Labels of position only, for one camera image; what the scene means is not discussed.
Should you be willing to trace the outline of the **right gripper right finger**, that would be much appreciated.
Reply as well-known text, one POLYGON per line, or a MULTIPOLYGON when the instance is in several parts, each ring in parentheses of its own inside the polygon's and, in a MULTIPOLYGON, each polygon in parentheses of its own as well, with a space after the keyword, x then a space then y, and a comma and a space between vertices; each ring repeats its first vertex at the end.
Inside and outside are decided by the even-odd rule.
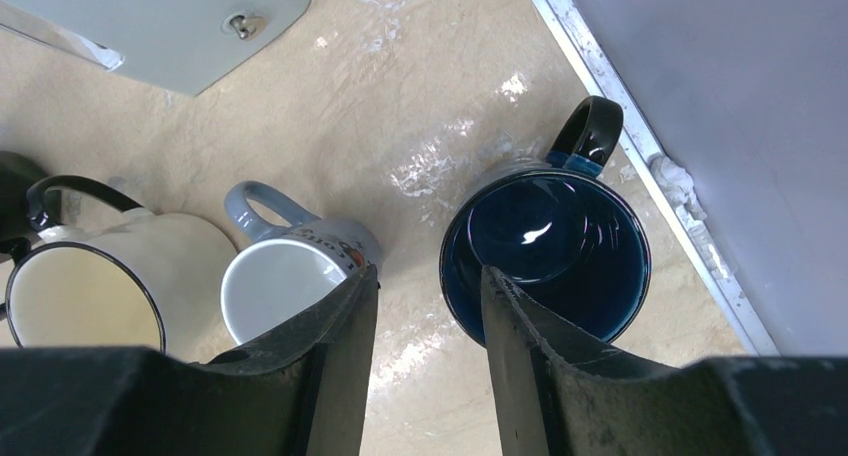
POLYGON ((843 455, 843 357, 710 357, 667 366, 605 343, 481 273, 506 455, 843 455))

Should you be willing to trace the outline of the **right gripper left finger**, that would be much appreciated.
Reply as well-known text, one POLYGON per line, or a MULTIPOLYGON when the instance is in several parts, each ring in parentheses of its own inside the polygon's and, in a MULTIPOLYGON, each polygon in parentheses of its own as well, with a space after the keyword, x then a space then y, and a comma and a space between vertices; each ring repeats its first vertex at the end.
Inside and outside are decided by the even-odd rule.
POLYGON ((5 455, 355 455, 377 271, 208 363, 145 347, 5 349, 5 455))

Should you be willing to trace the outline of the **grey blue mug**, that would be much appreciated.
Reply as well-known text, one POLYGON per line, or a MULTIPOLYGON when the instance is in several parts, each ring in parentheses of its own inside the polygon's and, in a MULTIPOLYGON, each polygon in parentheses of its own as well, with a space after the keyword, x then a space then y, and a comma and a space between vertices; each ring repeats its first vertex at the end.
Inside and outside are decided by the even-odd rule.
POLYGON ((223 319, 238 345, 321 301, 359 268, 382 266, 382 248, 362 223, 322 219, 267 184, 237 184, 224 206, 251 240, 220 290, 223 319))

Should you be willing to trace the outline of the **dark blue mug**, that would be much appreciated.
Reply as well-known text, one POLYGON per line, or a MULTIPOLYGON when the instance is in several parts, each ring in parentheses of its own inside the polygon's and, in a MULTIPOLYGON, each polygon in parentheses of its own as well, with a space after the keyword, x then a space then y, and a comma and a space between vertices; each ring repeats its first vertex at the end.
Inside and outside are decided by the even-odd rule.
POLYGON ((647 236, 600 180, 622 130, 622 107, 589 96, 542 158, 494 167, 468 191, 444 233, 439 276, 450 313, 473 341, 486 340, 486 266, 601 341, 614 341, 635 319, 650 282, 647 236))

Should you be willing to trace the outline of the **beige cream mug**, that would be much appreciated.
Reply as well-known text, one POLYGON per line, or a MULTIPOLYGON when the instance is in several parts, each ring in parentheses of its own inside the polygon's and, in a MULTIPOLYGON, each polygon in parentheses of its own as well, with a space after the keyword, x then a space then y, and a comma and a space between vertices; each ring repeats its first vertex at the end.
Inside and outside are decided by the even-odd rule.
POLYGON ((41 245, 19 239, 1 246, 14 262, 1 318, 18 346, 146 346, 197 359, 223 320, 220 283, 236 255, 219 228, 190 214, 157 215, 75 175, 34 183, 25 201, 41 245), (62 190, 95 198, 124 223, 88 233, 62 222, 47 206, 62 190))

